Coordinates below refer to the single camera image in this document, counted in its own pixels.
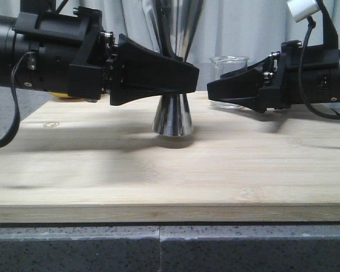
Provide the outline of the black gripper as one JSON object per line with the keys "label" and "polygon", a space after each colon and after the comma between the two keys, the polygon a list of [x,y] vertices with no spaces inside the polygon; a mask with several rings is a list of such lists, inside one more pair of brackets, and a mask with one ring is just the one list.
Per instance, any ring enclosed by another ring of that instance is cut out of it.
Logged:
{"label": "black gripper", "polygon": [[[282,43],[277,71],[277,56],[268,55],[246,68],[222,74],[220,79],[207,84],[208,98],[265,113],[266,108],[283,109],[302,104],[299,88],[302,85],[303,94],[311,104],[340,102],[338,43],[306,47],[299,73],[300,43],[296,40]],[[271,79],[271,83],[263,87],[264,80]],[[260,88],[262,102],[258,98]]]}
{"label": "black gripper", "polygon": [[[76,16],[58,14],[54,6],[21,6],[13,29],[13,59],[33,52],[34,69],[18,81],[32,89],[99,100],[109,57],[100,10],[78,7]],[[151,51],[120,34],[109,64],[110,105],[194,92],[199,69]]]}

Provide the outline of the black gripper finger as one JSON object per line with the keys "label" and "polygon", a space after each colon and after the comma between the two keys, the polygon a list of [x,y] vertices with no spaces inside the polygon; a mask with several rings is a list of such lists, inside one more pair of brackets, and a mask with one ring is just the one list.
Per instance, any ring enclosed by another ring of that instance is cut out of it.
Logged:
{"label": "black gripper finger", "polygon": [[171,28],[173,23],[172,1],[157,1],[157,17],[162,55],[174,60],[183,61],[182,57],[176,55],[171,44]]}

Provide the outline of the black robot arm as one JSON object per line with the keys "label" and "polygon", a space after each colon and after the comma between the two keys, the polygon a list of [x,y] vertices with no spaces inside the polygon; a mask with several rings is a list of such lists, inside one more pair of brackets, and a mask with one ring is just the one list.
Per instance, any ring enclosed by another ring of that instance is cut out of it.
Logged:
{"label": "black robot arm", "polygon": [[302,104],[340,102],[340,49],[309,46],[301,54],[301,42],[284,42],[245,71],[229,72],[208,83],[212,101],[237,104],[264,113],[267,109],[288,109]]}
{"label": "black robot arm", "polygon": [[111,105],[194,92],[193,65],[155,53],[125,35],[105,32],[102,12],[56,12],[54,1],[21,1],[17,18],[0,15],[0,86],[88,100],[109,93]]}

